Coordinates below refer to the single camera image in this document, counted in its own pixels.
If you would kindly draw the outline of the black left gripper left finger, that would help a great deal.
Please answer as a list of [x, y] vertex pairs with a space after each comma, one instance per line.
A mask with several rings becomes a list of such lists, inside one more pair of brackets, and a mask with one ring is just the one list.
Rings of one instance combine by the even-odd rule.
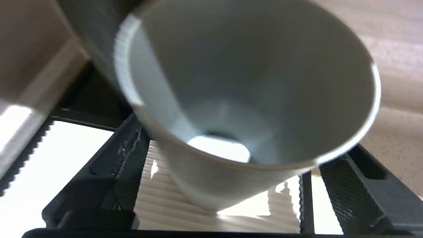
[[69, 211], [133, 210], [149, 143], [131, 114], [43, 209], [46, 227], [58, 228]]

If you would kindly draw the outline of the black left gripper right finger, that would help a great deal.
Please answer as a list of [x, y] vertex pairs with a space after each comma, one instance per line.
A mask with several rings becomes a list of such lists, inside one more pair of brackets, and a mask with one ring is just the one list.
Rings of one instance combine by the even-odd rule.
[[345, 235], [422, 234], [422, 200], [361, 145], [319, 170]]

